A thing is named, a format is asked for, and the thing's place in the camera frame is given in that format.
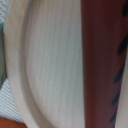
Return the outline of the teal padded gripper finger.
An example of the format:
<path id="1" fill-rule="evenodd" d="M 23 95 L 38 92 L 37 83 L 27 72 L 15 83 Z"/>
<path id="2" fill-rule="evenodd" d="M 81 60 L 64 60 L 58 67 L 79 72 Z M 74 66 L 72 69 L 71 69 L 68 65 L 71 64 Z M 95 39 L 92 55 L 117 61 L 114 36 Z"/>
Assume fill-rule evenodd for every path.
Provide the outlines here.
<path id="1" fill-rule="evenodd" d="M 0 89 L 7 78 L 4 53 L 4 23 L 0 22 Z"/>

